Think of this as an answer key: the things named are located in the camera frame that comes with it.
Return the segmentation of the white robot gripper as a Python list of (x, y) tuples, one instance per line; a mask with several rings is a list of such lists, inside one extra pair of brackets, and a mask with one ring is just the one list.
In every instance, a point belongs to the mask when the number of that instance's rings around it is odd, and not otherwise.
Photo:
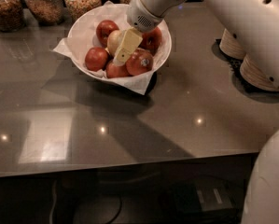
[(122, 39), (114, 56), (114, 64), (124, 65), (141, 44), (142, 33), (153, 30), (162, 20), (160, 6), (153, 0), (132, 0), (127, 9), (127, 22), (133, 28), (122, 32)]

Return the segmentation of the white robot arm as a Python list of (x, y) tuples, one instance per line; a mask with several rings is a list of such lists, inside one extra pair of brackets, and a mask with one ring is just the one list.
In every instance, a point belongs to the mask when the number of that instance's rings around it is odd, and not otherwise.
[[(132, 0), (127, 10), (131, 28), (123, 33), (115, 64), (125, 64), (139, 46), (142, 33), (153, 30), (170, 8), (185, 1)], [(279, 0), (204, 2), (279, 90)], [(241, 224), (279, 224), (279, 130), (258, 155), (244, 199)]]

